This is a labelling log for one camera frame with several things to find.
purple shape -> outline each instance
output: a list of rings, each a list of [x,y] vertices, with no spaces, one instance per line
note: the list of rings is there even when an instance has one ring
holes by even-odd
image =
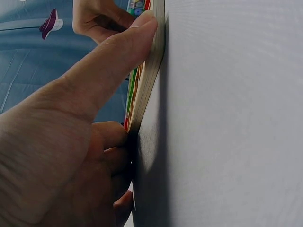
[[[40,32],[42,32],[42,38],[46,39],[49,33],[52,31],[56,20],[58,19],[58,12],[53,9],[49,18],[44,21],[44,23],[39,27]]]

fingernail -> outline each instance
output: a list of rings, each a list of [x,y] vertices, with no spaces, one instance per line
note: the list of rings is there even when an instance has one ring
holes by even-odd
[[[131,27],[140,27],[142,25],[145,25],[147,22],[149,22],[154,17],[152,10],[147,10],[143,12],[131,25]]]

skin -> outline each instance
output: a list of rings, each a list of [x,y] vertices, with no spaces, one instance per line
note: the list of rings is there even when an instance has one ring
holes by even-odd
[[[74,32],[87,35],[98,44],[129,28],[133,21],[134,18],[112,0],[73,0]]]
[[[0,226],[124,225],[133,207],[127,133],[117,122],[92,122],[146,59],[156,29],[145,12],[0,115]]]

white wall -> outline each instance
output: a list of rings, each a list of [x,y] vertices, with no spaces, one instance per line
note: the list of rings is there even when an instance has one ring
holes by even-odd
[[[136,227],[303,226],[303,1],[166,0]]]

blue bedsheet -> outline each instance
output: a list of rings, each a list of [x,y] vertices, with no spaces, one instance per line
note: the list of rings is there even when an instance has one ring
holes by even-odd
[[[115,3],[126,9],[128,0]],[[58,16],[55,26],[63,26],[44,40],[39,27],[53,9]],[[61,76],[96,46],[74,34],[71,22],[72,0],[0,0],[0,114]],[[96,122],[123,122],[127,86],[125,81]]]

